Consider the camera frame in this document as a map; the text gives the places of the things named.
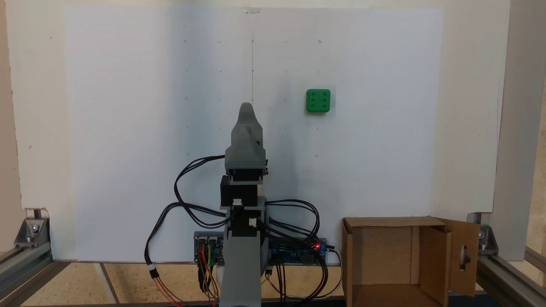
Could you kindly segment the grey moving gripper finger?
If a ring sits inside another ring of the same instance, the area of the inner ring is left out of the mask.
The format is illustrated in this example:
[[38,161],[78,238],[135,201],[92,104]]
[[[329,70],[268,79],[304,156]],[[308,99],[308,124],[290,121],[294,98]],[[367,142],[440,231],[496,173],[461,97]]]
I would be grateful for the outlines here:
[[256,144],[254,124],[256,116],[251,103],[242,103],[236,124],[231,132],[231,147],[252,146]]

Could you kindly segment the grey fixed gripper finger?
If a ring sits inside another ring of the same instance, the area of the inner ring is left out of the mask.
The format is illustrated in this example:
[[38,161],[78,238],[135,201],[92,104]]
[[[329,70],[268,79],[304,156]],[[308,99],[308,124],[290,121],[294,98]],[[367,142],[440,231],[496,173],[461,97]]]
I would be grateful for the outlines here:
[[257,144],[260,145],[261,147],[263,147],[264,146],[264,144],[263,144],[263,128],[262,128],[261,124],[259,124],[259,122],[257,120],[257,117],[256,117],[254,112],[251,112],[248,115],[247,125],[250,128],[252,136],[254,137]]

